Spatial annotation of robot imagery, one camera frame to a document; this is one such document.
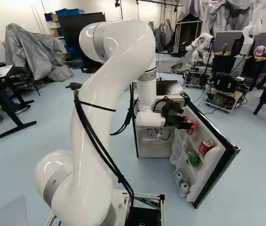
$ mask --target fridge door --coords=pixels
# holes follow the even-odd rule
[[[229,164],[239,153],[240,148],[232,144],[185,94],[186,105],[182,115],[196,121],[193,133],[184,129],[175,130],[170,162],[174,166],[174,176],[180,172],[181,178],[175,178],[178,188],[185,182],[189,192],[182,194],[194,208],[198,208],[207,194],[211,191]],[[213,143],[213,148],[205,155],[200,153],[199,147],[203,140]]]

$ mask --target chair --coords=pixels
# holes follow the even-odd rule
[[[7,74],[7,77],[10,78],[11,76],[18,78],[18,80],[14,82],[16,87],[27,85],[28,83],[32,84],[40,96],[39,88],[31,71],[28,71],[23,67],[12,67],[10,72]]]

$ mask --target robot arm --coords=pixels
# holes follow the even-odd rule
[[[155,38],[146,23],[122,20],[90,24],[81,31],[79,43],[89,58],[106,62],[80,88],[78,99],[88,103],[81,107],[107,151],[113,116],[113,111],[107,109],[116,108],[123,91],[137,78],[139,125],[165,124],[168,115],[163,117],[150,108],[156,99],[156,59]],[[166,112],[183,111],[171,100],[167,106]],[[98,226],[112,208],[113,175],[97,153],[76,110],[72,114],[71,136],[73,152],[55,151],[37,164],[36,187],[63,224]]]

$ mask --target blue floor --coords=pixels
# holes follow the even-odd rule
[[[28,226],[44,225],[50,213],[35,190],[35,165],[51,151],[71,149],[73,93],[65,86],[71,81],[83,83],[89,76],[75,70],[70,80],[42,88],[40,97],[34,91],[28,94],[25,99],[34,99],[35,103],[19,117],[23,122],[37,120],[37,125],[0,139],[0,207],[25,195]],[[161,76],[180,80],[178,75]],[[201,95],[199,89],[188,88],[186,92],[193,100]],[[197,210],[180,197],[167,159],[136,158],[131,126],[121,135],[111,137],[110,153],[135,191],[165,194],[167,226],[266,225],[266,106],[257,116],[253,115],[260,93],[251,92],[247,96],[248,103],[232,114],[216,111],[207,115],[242,151]],[[128,99],[126,91],[119,100],[113,131],[123,123]],[[203,113],[214,110],[203,100],[199,109]],[[0,124],[0,133],[13,126],[13,122],[5,117]]]

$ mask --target white wall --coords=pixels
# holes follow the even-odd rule
[[[31,32],[43,32],[36,22],[29,0],[0,0],[1,41],[5,40],[6,25],[10,23],[16,23]]]
[[[114,0],[42,0],[46,13],[62,8],[80,8],[86,13],[104,12],[107,21],[121,19],[120,7]],[[138,18],[135,0],[122,0],[123,18]],[[0,39],[5,40],[6,25],[15,23],[30,32],[49,33],[41,0],[0,0]],[[158,27],[164,20],[164,6],[150,2],[139,2],[139,19],[154,21]],[[167,6],[165,18],[175,23],[174,7]]]
[[[114,0],[42,0],[46,12],[55,12],[62,8],[80,8],[86,13],[104,12],[107,21],[121,19],[120,7],[115,7]],[[139,1],[139,19],[145,22],[154,21],[155,27],[158,27],[160,21],[163,21],[160,12],[164,11],[164,6],[160,4]],[[123,18],[138,18],[137,5],[135,0],[122,0]],[[174,21],[174,7],[166,7],[166,17]]]

